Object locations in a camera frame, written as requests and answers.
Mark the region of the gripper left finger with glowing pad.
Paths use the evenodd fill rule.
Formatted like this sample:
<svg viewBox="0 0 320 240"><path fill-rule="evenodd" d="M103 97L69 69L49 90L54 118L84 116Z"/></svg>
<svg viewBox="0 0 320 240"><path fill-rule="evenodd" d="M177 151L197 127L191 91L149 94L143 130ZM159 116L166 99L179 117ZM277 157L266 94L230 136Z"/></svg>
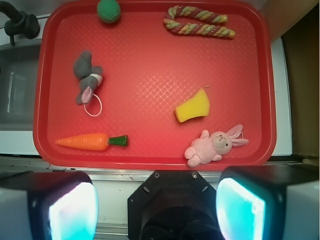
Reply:
<svg viewBox="0 0 320 240"><path fill-rule="evenodd" d="M2 240L92 240L98 192L82 171L2 172Z"/></svg>

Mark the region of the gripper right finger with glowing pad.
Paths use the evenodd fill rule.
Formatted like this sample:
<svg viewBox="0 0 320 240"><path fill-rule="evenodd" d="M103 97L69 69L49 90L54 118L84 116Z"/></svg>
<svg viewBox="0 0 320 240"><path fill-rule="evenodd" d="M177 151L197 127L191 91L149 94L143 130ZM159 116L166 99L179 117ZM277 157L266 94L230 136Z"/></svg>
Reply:
<svg viewBox="0 0 320 240"><path fill-rule="evenodd" d="M319 167L229 166L217 185L216 214L226 240L318 240Z"/></svg>

